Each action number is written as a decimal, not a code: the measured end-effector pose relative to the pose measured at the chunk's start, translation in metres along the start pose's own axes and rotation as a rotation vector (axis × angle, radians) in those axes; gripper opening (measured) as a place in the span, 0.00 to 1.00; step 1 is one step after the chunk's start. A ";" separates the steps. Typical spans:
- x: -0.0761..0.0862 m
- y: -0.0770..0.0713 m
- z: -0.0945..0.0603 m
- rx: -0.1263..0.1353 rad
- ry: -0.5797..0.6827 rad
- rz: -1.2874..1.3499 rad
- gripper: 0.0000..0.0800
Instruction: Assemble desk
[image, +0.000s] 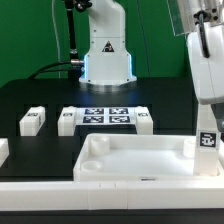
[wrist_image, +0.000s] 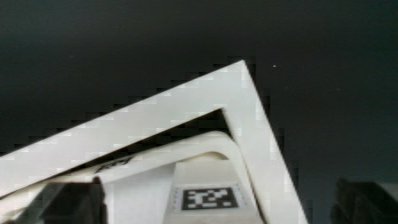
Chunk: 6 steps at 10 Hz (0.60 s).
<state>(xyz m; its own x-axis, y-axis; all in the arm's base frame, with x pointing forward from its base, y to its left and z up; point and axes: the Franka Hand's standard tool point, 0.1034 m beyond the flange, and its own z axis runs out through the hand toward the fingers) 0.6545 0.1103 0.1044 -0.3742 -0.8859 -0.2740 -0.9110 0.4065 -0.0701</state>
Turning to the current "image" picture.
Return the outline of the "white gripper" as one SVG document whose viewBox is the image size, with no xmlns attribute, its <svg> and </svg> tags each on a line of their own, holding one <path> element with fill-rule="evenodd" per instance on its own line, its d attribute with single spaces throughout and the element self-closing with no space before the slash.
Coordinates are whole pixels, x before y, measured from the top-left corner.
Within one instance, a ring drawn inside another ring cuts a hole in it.
<svg viewBox="0 0 224 224">
<path fill-rule="evenodd" d="M 224 26 L 205 26 L 209 58 L 202 54 L 197 32 L 187 38 L 191 74 L 200 104 L 224 102 Z"/>
</svg>

